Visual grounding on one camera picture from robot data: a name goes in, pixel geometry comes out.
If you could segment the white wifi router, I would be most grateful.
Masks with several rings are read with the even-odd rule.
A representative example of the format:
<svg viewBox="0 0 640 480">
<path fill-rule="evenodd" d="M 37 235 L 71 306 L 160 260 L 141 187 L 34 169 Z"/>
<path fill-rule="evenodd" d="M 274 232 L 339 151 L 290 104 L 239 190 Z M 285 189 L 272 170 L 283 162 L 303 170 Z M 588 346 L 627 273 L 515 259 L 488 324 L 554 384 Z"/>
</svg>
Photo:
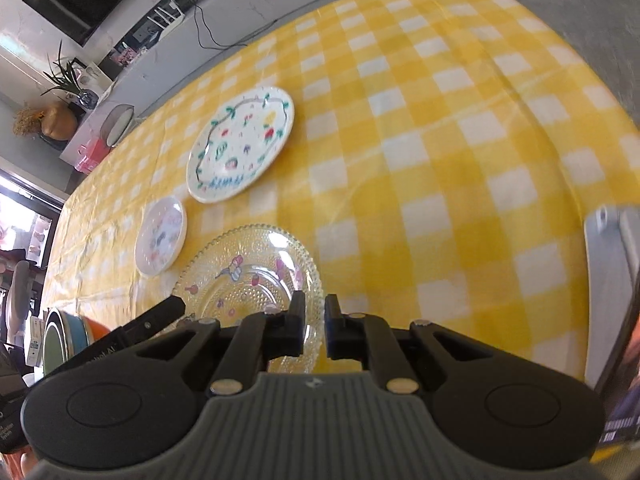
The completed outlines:
<svg viewBox="0 0 640 480">
<path fill-rule="evenodd" d="M 175 0 L 163 0 L 146 17 L 160 29 L 162 35 L 167 35 L 183 21 L 184 13 Z"/>
</svg>

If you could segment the white phone stand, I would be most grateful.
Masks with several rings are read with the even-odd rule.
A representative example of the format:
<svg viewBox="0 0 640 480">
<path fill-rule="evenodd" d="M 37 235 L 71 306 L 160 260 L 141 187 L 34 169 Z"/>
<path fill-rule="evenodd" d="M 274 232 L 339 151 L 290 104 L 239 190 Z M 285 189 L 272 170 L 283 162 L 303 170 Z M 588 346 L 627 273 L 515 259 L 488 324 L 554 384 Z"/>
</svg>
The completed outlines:
<svg viewBox="0 0 640 480">
<path fill-rule="evenodd" d="M 584 223 L 589 287 L 586 383 L 603 389 L 627 344 L 639 279 L 639 208 L 602 206 Z"/>
</svg>

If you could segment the orange steel bowl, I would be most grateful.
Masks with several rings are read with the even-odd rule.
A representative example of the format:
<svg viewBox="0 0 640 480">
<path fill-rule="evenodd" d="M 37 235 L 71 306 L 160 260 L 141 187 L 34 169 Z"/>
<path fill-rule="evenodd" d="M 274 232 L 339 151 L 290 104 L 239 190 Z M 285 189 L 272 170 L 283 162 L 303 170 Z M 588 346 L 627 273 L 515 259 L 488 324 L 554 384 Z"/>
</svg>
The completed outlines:
<svg viewBox="0 0 640 480">
<path fill-rule="evenodd" d="M 92 320 L 91 318 L 87 318 L 86 316 L 81 315 L 80 319 L 82 324 L 84 324 L 88 344 L 93 344 L 111 331 L 106 326 Z"/>
</svg>

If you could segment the brown gourd vase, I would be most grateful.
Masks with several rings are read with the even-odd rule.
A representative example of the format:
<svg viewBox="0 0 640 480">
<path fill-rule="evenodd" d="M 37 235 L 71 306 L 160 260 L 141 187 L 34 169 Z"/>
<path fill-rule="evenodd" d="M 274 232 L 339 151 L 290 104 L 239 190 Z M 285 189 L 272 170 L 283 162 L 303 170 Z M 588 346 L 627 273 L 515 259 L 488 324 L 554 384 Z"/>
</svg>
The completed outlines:
<svg viewBox="0 0 640 480">
<path fill-rule="evenodd" d="M 77 128 L 76 116 L 64 103 L 49 105 L 40 120 L 41 133 L 57 141 L 69 141 Z"/>
</svg>

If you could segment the black smartphone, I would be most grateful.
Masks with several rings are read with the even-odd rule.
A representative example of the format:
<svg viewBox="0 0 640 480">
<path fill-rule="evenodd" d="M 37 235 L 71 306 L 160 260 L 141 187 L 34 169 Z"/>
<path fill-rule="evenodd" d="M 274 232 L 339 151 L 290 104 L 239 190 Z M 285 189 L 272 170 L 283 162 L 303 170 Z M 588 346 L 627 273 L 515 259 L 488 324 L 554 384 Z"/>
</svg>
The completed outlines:
<svg viewBox="0 0 640 480">
<path fill-rule="evenodd" d="M 632 248 L 632 295 L 599 387 L 605 424 L 599 444 L 639 440 L 639 249 Z"/>
</svg>

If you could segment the green ceramic bowl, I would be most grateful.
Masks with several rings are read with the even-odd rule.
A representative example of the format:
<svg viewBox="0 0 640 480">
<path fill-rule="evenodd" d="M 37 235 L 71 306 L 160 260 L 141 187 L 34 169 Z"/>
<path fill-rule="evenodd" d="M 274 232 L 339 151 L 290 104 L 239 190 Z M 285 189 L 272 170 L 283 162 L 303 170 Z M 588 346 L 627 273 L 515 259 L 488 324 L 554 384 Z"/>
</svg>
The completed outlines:
<svg viewBox="0 0 640 480">
<path fill-rule="evenodd" d="M 43 337 L 43 374 L 50 374 L 65 361 L 65 344 L 61 332 L 58 329 L 58 326 L 55 324 L 49 324 Z"/>
</svg>

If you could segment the small white patterned plate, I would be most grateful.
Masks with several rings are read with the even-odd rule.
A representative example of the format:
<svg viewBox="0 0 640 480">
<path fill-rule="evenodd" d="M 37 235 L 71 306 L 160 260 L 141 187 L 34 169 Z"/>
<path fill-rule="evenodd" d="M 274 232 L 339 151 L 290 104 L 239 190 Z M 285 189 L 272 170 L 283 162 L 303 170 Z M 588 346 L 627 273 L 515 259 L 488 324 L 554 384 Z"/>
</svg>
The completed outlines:
<svg viewBox="0 0 640 480">
<path fill-rule="evenodd" d="M 169 269 L 186 239 L 186 210 L 175 196 L 165 196 L 145 209 L 134 246 L 134 263 L 148 278 Z"/>
</svg>

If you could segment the pink plastic box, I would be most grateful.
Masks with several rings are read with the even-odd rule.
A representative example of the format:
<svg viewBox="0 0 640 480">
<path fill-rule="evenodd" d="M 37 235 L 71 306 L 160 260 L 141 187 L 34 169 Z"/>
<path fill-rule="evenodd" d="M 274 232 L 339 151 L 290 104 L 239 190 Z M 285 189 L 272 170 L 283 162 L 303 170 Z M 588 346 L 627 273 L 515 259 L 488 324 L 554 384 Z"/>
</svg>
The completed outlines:
<svg viewBox="0 0 640 480">
<path fill-rule="evenodd" d="M 78 148 L 79 159 L 75 170 L 82 174 L 91 174 L 99 163 L 110 154 L 111 148 L 102 138 L 91 138 Z"/>
</svg>

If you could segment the white painted fruit plate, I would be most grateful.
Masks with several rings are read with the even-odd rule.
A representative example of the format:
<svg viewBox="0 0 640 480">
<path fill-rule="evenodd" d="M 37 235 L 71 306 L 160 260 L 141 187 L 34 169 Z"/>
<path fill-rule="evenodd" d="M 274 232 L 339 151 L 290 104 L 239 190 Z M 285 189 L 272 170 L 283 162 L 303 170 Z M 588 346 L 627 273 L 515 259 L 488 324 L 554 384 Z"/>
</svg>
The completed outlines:
<svg viewBox="0 0 640 480">
<path fill-rule="evenodd" d="M 255 87 L 225 102 L 191 148 L 190 195 L 214 204 L 248 188 L 282 151 L 294 118 L 293 99 L 277 87 Z"/>
</svg>

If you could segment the grey round stool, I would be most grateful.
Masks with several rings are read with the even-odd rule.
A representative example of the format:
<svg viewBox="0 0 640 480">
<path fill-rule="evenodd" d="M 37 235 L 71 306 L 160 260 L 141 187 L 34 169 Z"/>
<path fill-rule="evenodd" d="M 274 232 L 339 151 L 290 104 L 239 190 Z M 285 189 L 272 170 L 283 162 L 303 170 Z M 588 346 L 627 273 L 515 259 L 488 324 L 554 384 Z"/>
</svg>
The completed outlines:
<svg viewBox="0 0 640 480">
<path fill-rule="evenodd" d="M 134 107 L 132 105 L 116 105 L 104 119 L 100 128 L 100 138 L 108 148 L 114 148 L 122 140 L 133 120 Z"/>
</svg>

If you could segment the clear glass patterned plate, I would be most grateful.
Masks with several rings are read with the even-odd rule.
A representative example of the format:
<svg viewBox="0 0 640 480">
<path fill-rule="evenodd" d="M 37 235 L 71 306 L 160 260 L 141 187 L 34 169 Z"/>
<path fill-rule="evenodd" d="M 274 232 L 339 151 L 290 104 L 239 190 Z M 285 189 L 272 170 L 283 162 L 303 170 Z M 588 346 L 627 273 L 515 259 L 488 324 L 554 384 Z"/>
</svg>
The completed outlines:
<svg viewBox="0 0 640 480">
<path fill-rule="evenodd" d="M 172 290 L 187 318 L 216 318 L 224 327 L 283 311 L 294 292 L 305 294 L 304 353 L 277 358 L 269 369 L 303 374 L 314 369 L 322 345 L 324 292 L 314 259 L 293 234 L 268 224 L 225 232 L 198 252 Z"/>
</svg>

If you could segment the blue vase with plant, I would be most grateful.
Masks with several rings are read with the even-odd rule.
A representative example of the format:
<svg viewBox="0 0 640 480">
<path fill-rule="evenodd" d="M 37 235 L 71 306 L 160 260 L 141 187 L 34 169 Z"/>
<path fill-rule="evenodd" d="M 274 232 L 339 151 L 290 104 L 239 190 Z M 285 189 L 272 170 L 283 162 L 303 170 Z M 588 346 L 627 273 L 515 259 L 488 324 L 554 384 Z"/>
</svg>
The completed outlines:
<svg viewBox="0 0 640 480">
<path fill-rule="evenodd" d="M 49 70 L 43 75 L 52 86 L 42 92 L 44 96 L 47 93 L 59 91 L 74 98 L 85 110 L 94 110 L 98 106 L 99 96 L 93 90 L 81 85 L 74 60 L 62 57 L 62 42 L 58 43 L 55 59 L 48 58 L 48 67 Z"/>
</svg>

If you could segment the yellow checkered tablecloth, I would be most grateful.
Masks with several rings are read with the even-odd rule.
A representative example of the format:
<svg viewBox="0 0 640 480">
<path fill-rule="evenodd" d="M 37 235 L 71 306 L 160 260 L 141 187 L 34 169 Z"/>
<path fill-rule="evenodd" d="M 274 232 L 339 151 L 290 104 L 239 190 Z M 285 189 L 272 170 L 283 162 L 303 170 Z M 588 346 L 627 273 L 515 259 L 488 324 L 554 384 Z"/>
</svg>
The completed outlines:
<svg viewBox="0 0 640 480">
<path fill-rule="evenodd" d="M 274 84 L 295 122 L 256 184 L 216 205 L 186 163 L 216 109 Z M 186 210 L 176 261 L 134 263 L 145 209 Z M 345 310 L 426 318 L 582 376 L 582 222 L 639 198 L 639 133 L 584 60 L 515 0 L 341 0 L 212 68 L 66 202 L 42 303 L 110 327 L 174 288 L 211 240 L 268 223 L 311 252 Z"/>
</svg>

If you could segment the white marble tv console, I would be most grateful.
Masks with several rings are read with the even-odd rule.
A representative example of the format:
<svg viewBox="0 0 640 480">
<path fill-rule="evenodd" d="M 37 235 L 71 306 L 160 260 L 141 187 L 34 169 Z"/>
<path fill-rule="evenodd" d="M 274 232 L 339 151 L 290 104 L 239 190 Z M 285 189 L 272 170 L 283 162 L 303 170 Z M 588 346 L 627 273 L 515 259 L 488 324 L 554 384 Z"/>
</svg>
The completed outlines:
<svg viewBox="0 0 640 480">
<path fill-rule="evenodd" d="M 328 1 L 201 0 L 166 38 L 120 74 L 107 98 L 85 116 L 60 159 L 76 165 L 78 148 L 100 133 L 116 105 L 132 105 L 135 118 L 150 114 L 207 67 L 239 50 L 242 42 Z"/>
</svg>

